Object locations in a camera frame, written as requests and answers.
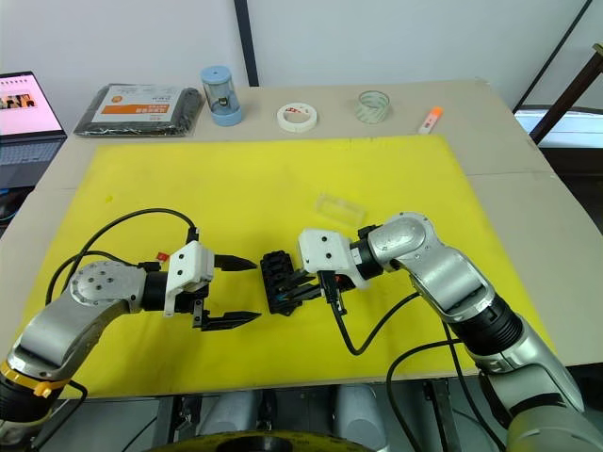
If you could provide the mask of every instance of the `laptop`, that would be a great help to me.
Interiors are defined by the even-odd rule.
[[[66,138],[32,72],[0,74],[0,189],[34,186]]]

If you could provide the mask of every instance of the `black cable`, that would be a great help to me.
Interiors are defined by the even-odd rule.
[[[452,340],[452,336],[450,335],[450,329],[448,328],[448,325],[446,323],[442,322],[442,325],[444,326],[444,332],[446,333],[446,338],[448,339],[448,342],[450,342]],[[471,408],[471,411],[473,412],[473,414],[475,414],[475,417],[477,418],[478,422],[480,422],[483,429],[486,430],[486,433],[488,433],[488,436],[490,436],[490,438],[492,438],[492,441],[495,442],[495,444],[498,447],[498,450],[504,451],[505,444],[498,438],[498,436],[495,434],[495,432],[490,428],[488,423],[485,421],[485,419],[483,418],[483,416],[480,413],[480,410],[478,410],[478,407],[476,406],[475,401],[473,400],[473,397],[471,396],[471,393],[469,393],[469,388],[467,387],[467,383],[464,379],[463,371],[461,370],[461,364],[459,363],[459,357],[456,354],[456,350],[454,349],[453,345],[450,345],[450,354],[452,355],[452,360],[454,361],[454,368],[456,369],[456,375],[459,377],[459,382],[461,383],[461,388],[463,388],[464,396],[467,399],[467,402],[469,403],[469,407]]]
[[[150,208],[150,209],[142,209],[142,210],[137,210],[135,212],[130,212],[127,215],[124,215],[123,217],[119,217],[117,219],[114,219],[113,221],[111,221],[110,223],[108,223],[107,225],[103,226],[99,231],[96,232],[96,234],[94,234],[90,240],[88,240],[88,242],[86,242],[86,244],[82,247],[82,250],[77,254],[77,256],[75,257],[75,260],[73,261],[72,267],[69,270],[69,274],[67,275],[67,279],[65,280],[65,283],[63,284],[63,290],[65,290],[67,288],[67,284],[69,283],[69,279],[74,275],[75,271],[77,270],[77,266],[79,266],[80,262],[82,262],[83,257],[86,255],[86,252],[90,249],[90,247],[92,246],[92,244],[104,233],[106,233],[109,229],[111,229],[113,226],[117,226],[118,224],[126,221],[127,219],[133,218],[133,217],[138,217],[140,215],[145,215],[145,214],[170,214],[170,215],[174,215],[175,217],[179,217],[181,219],[183,219],[188,227],[190,229],[196,229],[195,223],[192,222],[192,220],[187,217],[186,215],[176,211],[176,210],[172,210],[172,209],[165,209],[163,207],[154,207],[154,208]]]
[[[86,389],[86,387],[82,384],[79,384],[76,381],[71,380],[69,384],[72,388],[76,389],[77,391],[79,391],[80,393],[82,393],[82,395],[79,397],[79,399],[77,400],[77,402],[75,403],[75,405],[73,406],[72,410],[70,412],[67,413],[66,416],[64,416],[60,421],[57,422],[57,424],[53,427],[52,430],[50,430],[50,433],[48,433],[39,443],[37,444],[33,444],[31,446],[30,450],[40,450],[46,443],[48,443],[48,440],[50,440],[55,433],[57,433],[57,431],[63,427],[63,425],[68,421],[68,419],[70,417],[72,417],[72,415],[75,413],[75,411],[82,406],[82,403],[84,403],[84,400],[86,400],[86,397],[88,396],[88,389]]]
[[[385,322],[387,320],[389,320],[389,317],[391,317],[393,314],[395,314],[399,308],[404,306],[411,299],[415,299],[416,297],[418,297],[418,293],[414,292],[413,294],[409,295],[408,297],[405,297],[402,300],[400,300],[398,303],[396,303],[394,305],[393,308],[391,308],[389,311],[387,311],[387,314],[385,314],[383,316],[383,318],[377,323],[375,328],[373,328],[373,330],[368,335],[366,341],[362,344],[362,346],[360,348],[356,348],[354,346],[354,344],[351,342],[350,335],[348,334],[348,330],[346,329],[346,324],[344,323],[343,318],[341,317],[341,314],[339,313],[339,310],[337,309],[336,304],[330,303],[331,308],[333,309],[333,315],[335,316],[335,321],[337,322],[337,326],[339,327],[339,330],[341,331],[341,335],[343,336],[343,341],[346,343],[346,347],[348,348],[350,353],[355,356],[363,354],[365,352],[365,350],[367,349],[367,347],[372,342],[372,340],[375,338],[375,336],[377,335],[379,330],[383,327]]]
[[[236,22],[238,24],[238,35],[241,39],[241,49],[245,59],[247,70],[247,82],[250,87],[259,87],[257,79],[257,67],[255,65],[255,51],[253,50],[252,25],[249,21],[248,0],[235,0]]]
[[[396,399],[394,398],[394,390],[392,388],[392,378],[394,376],[394,372],[396,371],[396,367],[398,367],[398,365],[402,361],[404,361],[406,358],[414,355],[415,353],[418,353],[419,351],[427,350],[430,348],[447,346],[447,345],[450,345],[451,347],[453,347],[454,344],[460,344],[460,343],[461,343],[461,340],[453,339],[453,340],[448,340],[448,341],[431,342],[428,344],[423,344],[422,346],[411,348],[410,350],[405,351],[404,353],[399,355],[398,358],[396,358],[396,360],[394,360],[394,362],[391,363],[391,365],[389,366],[389,369],[387,369],[387,377],[385,377],[385,389],[387,390],[387,398],[389,399],[389,404],[391,405],[392,410],[393,410],[394,414],[396,415],[396,419],[398,419],[398,422],[399,422],[400,426],[402,427],[402,430],[404,430],[404,433],[406,433],[406,436],[408,437],[408,441],[410,442],[410,444],[413,447],[415,452],[421,452],[423,449],[421,448],[418,441],[416,440],[415,435],[411,431],[411,428],[406,423],[406,420],[404,419],[404,416],[402,415],[402,412],[399,410],[398,404],[396,403]]]
[[[544,66],[536,74],[534,79],[531,81],[530,86],[528,87],[528,89],[526,89],[526,92],[524,92],[524,95],[521,96],[521,99],[519,99],[519,101],[513,108],[513,113],[516,113],[517,110],[521,107],[521,105],[523,105],[525,100],[528,99],[528,96],[530,95],[531,91],[534,89],[536,84],[540,81],[542,76],[545,74],[546,70],[548,69],[548,66],[550,66],[550,63],[553,62],[553,59],[555,59],[555,57],[557,56],[559,51],[562,49],[563,45],[567,41],[567,38],[569,38],[569,35],[572,34],[572,32],[574,31],[574,28],[576,28],[576,25],[578,25],[578,22],[580,22],[580,19],[582,19],[582,16],[586,12],[586,9],[588,9],[588,7],[591,5],[591,3],[593,3],[593,0],[586,0],[584,2],[584,5],[582,5],[582,8],[578,12],[578,15],[574,18],[574,22],[572,22],[569,25],[569,27],[567,28],[567,30],[565,30],[565,34],[563,34],[562,39],[559,41],[559,43],[557,44],[555,49],[553,49],[551,54],[548,56],[548,59],[546,60]]]
[[[128,444],[125,445],[125,447],[122,449],[122,452],[125,452],[126,450],[128,450],[128,448],[134,443],[135,440],[137,440],[139,438],[139,436],[144,433],[144,431],[151,426],[151,424],[157,420],[157,416],[155,416],[153,419],[151,419],[148,424],[146,426],[144,426],[135,436],[134,438],[132,438],[130,440],[130,442]]]
[[[123,259],[120,259],[119,257],[114,256],[113,254],[111,254],[109,252],[105,252],[105,251],[98,251],[98,250],[86,251],[85,255],[86,256],[103,256],[112,261],[121,262],[122,264],[127,265],[127,266],[134,266],[134,264],[130,264],[129,262],[126,262]],[[69,259],[67,259],[65,262],[63,262],[57,268],[57,270],[55,270],[53,277],[50,279],[50,282],[48,283],[48,288],[46,289],[46,301],[44,302],[44,304],[46,306],[48,306],[50,304],[50,302],[53,300],[53,292],[55,291],[55,284],[57,284],[57,280],[60,277],[60,274],[71,262],[73,262],[75,260],[76,257],[77,257],[77,254],[70,257]]]

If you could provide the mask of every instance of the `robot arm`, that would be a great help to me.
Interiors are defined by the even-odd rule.
[[[193,315],[193,328],[226,330],[257,313],[210,317],[204,309],[214,267],[226,271],[255,268],[250,261],[215,255],[200,242],[188,242],[171,256],[168,272],[158,263],[142,267],[113,261],[88,264],[71,277],[67,289],[25,327],[0,364],[0,445],[24,444],[37,434],[51,408],[98,342],[120,315],[141,310]]]
[[[603,450],[600,433],[581,415],[582,398],[567,369],[475,265],[440,242],[423,215],[401,213],[368,226],[355,242],[304,230],[299,250],[303,269],[288,277],[270,273],[275,256],[262,261],[271,312],[290,315],[303,300],[322,295],[344,314],[341,292],[405,269],[481,371],[493,414],[509,428],[508,450]],[[309,283],[310,274],[317,274],[319,285]]]

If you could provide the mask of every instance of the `tape roll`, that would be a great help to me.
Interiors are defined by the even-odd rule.
[[[317,125],[318,113],[308,104],[293,103],[283,105],[276,112],[276,121],[287,132],[300,134]]]

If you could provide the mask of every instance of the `blue pencil sharpener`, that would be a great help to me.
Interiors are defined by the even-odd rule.
[[[235,125],[243,119],[235,94],[233,76],[226,66],[210,66],[201,71],[205,97],[217,125]]]

